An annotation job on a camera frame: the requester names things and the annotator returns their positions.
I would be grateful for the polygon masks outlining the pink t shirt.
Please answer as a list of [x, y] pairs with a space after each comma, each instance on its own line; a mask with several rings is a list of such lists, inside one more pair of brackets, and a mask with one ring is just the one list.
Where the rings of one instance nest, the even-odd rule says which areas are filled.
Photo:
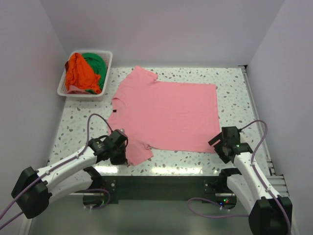
[[159, 81], [140, 66], [118, 86], [108, 123], [128, 137], [126, 158], [138, 165], [152, 149], [213, 153], [209, 141], [219, 134], [214, 84]]

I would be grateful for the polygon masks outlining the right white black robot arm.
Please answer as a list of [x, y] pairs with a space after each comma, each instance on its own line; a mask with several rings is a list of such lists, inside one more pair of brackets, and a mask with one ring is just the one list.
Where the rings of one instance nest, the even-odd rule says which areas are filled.
[[214, 187], [235, 194], [247, 211], [254, 235], [289, 235], [292, 202], [269, 182], [255, 160], [256, 151], [242, 142], [240, 133], [235, 126], [223, 127], [209, 141], [224, 163], [234, 164], [233, 168], [220, 171]]

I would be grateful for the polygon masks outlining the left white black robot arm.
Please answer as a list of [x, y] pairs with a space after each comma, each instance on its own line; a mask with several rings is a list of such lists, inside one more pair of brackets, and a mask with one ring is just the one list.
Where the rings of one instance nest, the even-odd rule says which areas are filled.
[[25, 217], [32, 219], [68, 194], [81, 190], [96, 192], [103, 181], [94, 165], [106, 160], [115, 165], [126, 163], [127, 144], [128, 137], [121, 130], [91, 139], [86, 146], [55, 164], [37, 170], [24, 169], [11, 195]]

